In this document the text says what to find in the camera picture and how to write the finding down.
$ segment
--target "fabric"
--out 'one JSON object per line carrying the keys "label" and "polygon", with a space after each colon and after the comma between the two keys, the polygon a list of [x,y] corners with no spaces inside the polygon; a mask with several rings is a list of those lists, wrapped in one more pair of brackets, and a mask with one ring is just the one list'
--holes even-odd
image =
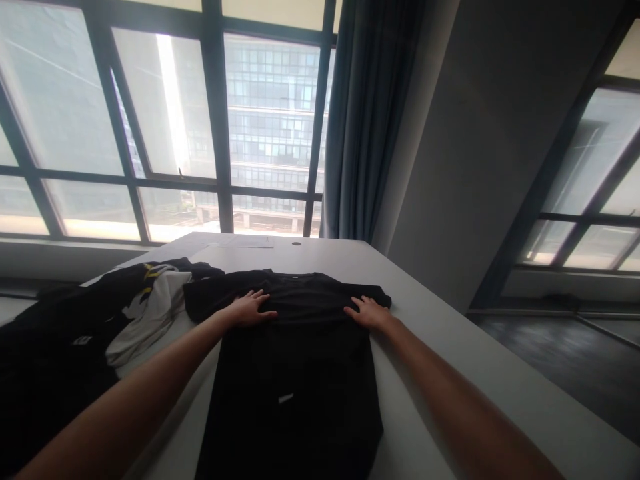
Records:
{"label": "fabric", "polygon": [[[194,278],[223,275],[186,258],[164,262]],[[0,478],[20,470],[117,381],[105,351],[131,322],[123,310],[158,263],[104,275],[88,287],[52,291],[0,327]]]}
{"label": "fabric", "polygon": [[382,436],[369,332],[343,312],[380,287],[321,273],[236,272],[186,285],[202,321],[248,290],[278,318],[222,340],[197,479],[364,479]]}
{"label": "fabric", "polygon": [[160,265],[161,271],[149,271],[154,276],[147,279],[155,279],[153,286],[144,288],[123,309],[124,316],[132,322],[108,346],[110,366],[126,364],[169,330],[176,308],[183,305],[182,286],[191,280],[191,273],[167,270],[168,267]]}
{"label": "fabric", "polygon": [[425,0],[344,0],[321,237],[371,242],[409,88]]}

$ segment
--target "window frame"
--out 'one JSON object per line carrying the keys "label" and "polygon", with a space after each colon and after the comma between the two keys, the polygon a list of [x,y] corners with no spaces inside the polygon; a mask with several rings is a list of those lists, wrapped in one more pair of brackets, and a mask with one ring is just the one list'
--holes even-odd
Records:
{"label": "window frame", "polygon": [[[633,1],[627,2],[618,15],[602,50],[595,59],[582,89],[578,93],[570,110],[567,112],[564,122],[549,149],[549,153],[529,188],[529,192],[523,204],[520,206],[518,214],[508,234],[504,238],[498,254],[493,259],[474,296],[471,308],[488,308],[496,305],[512,270],[640,277],[640,272],[623,271],[619,269],[628,256],[634,252],[635,248],[640,245],[640,232],[628,248],[616,258],[611,269],[563,266],[591,225],[636,227],[640,229],[640,217],[600,213],[601,208],[604,207],[609,197],[625,178],[627,172],[633,167],[634,162],[640,159],[640,131],[636,132],[634,138],[632,138],[623,154],[618,158],[618,162],[606,176],[581,215],[542,211],[571,140],[595,90],[597,88],[607,88],[640,93],[640,80],[606,74],[609,64],[636,19],[640,19],[640,5]],[[529,238],[535,222],[538,220],[574,222],[575,225],[550,265],[526,265],[518,263],[519,258],[521,258],[522,249]]]}
{"label": "window frame", "polygon": [[[65,235],[62,219],[59,217],[58,212],[56,212],[44,186],[43,180],[45,179],[108,183],[127,187],[141,240],[104,239],[104,241],[108,243],[150,246],[160,246],[164,244],[162,242],[151,241],[149,238],[148,224],[139,197],[138,187],[216,193],[222,233],[233,233],[232,195],[302,200],[306,202],[303,236],[310,236],[314,202],[322,202],[323,199],[323,194],[316,193],[315,187],[327,93],[329,58],[331,49],[335,48],[337,42],[337,35],[333,33],[335,0],[325,0],[322,31],[224,17],[222,15],[221,0],[202,0],[202,12],[124,0],[20,1],[59,7],[73,7],[82,11],[107,103],[107,110],[123,168],[123,175],[104,175],[39,168],[29,150],[20,122],[11,106],[8,93],[2,85],[0,85],[0,125],[4,129],[9,146],[18,164],[17,166],[0,165],[0,175],[25,178],[36,205],[40,210],[40,214],[49,230],[49,235],[0,233],[0,237],[81,242],[101,241],[100,239]],[[207,103],[211,121],[211,133],[213,137],[216,168],[215,179],[168,175],[152,171],[135,109],[133,108],[131,92],[129,91],[115,44],[112,31],[114,27],[146,33],[160,33],[175,37],[184,37],[200,42],[207,90]],[[306,191],[242,187],[231,184],[231,156],[229,152],[227,82],[224,50],[225,33],[237,33],[240,35],[320,47],[317,93],[313,114],[311,161]],[[127,114],[127,120],[146,178],[137,178],[133,170],[131,152],[129,150],[124,122],[121,117],[120,106],[111,72],[113,72],[113,78],[115,78],[118,85],[122,104]]]}

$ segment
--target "white logo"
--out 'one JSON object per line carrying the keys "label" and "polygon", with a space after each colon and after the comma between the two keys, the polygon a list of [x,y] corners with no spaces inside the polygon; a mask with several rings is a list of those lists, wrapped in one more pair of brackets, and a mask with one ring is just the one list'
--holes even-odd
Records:
{"label": "white logo", "polygon": [[86,345],[93,337],[78,337],[73,341],[72,345]]}
{"label": "white logo", "polygon": [[282,397],[278,398],[278,404],[284,403],[287,400],[291,400],[292,398],[293,398],[293,394],[292,393],[290,393],[288,395],[283,395]]}

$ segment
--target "t-shirt sleeve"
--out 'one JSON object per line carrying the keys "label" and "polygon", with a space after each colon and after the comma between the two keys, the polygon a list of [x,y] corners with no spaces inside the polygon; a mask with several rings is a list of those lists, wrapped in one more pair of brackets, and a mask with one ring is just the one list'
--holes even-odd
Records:
{"label": "t-shirt sleeve", "polygon": [[200,323],[249,290],[260,290],[268,272],[252,270],[233,272],[216,278],[199,280],[184,286],[185,309],[189,318]]}
{"label": "t-shirt sleeve", "polygon": [[362,295],[375,300],[378,305],[391,308],[391,297],[388,296],[382,288],[377,285],[358,285],[356,283],[342,283],[340,286],[346,295],[350,297],[360,298]]}

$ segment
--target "hand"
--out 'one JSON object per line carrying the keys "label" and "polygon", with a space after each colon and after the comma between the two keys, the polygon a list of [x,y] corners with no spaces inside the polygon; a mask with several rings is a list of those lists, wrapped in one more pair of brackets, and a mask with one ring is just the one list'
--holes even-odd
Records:
{"label": "hand", "polygon": [[362,300],[356,297],[351,297],[351,300],[358,306],[360,312],[356,312],[351,307],[345,307],[345,313],[363,327],[380,330],[395,318],[388,308],[381,307],[372,298],[363,295]]}
{"label": "hand", "polygon": [[258,312],[260,305],[270,297],[269,294],[263,295],[263,293],[264,290],[258,290],[255,293],[251,290],[244,297],[236,297],[232,304],[220,310],[220,312],[228,316],[234,325],[240,327],[248,327],[267,319],[276,318],[278,316],[276,311]]}

